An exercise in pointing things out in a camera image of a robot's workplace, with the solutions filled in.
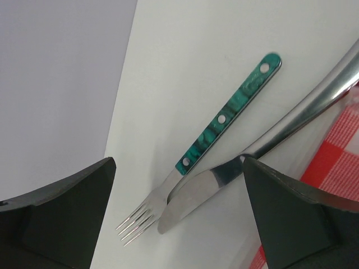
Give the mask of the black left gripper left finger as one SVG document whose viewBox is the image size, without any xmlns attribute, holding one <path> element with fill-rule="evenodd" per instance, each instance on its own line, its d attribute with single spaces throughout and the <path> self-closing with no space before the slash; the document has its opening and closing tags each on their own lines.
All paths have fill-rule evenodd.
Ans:
<svg viewBox="0 0 359 269">
<path fill-rule="evenodd" d="M 1 268 L 90 268 L 116 173 L 107 157 L 1 201 Z"/>
</svg>

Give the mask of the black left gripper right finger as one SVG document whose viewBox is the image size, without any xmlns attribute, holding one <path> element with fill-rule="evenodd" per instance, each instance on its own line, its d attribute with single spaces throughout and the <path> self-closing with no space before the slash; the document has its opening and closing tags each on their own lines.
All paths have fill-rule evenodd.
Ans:
<svg viewBox="0 0 359 269">
<path fill-rule="evenodd" d="M 358 268 L 358 202 L 251 157 L 246 188 L 269 268 Z"/>
</svg>

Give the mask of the red white checkered cloth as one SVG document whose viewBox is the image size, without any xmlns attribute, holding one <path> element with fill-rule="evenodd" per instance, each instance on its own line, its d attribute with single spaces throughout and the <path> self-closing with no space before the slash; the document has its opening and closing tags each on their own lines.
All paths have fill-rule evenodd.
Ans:
<svg viewBox="0 0 359 269">
<path fill-rule="evenodd" d="M 298 181 L 358 202 L 358 87 Z M 250 267 L 269 268 L 262 244 Z"/>
</svg>

